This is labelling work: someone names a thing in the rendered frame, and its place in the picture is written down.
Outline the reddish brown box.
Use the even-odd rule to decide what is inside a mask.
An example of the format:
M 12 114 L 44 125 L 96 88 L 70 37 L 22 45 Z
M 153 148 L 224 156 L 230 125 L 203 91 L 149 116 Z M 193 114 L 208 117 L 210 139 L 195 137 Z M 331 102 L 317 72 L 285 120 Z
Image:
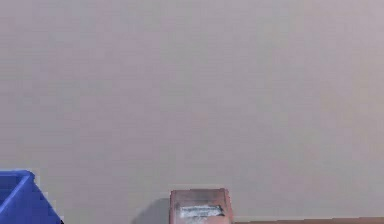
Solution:
M 229 191 L 225 188 L 172 190 L 169 224 L 234 224 Z

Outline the blue plastic bin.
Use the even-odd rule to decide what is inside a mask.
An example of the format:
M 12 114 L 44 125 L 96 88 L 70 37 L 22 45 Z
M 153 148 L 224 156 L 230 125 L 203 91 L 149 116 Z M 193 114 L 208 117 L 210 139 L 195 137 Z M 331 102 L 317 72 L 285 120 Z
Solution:
M 0 170 L 0 224 L 64 224 L 29 170 Z

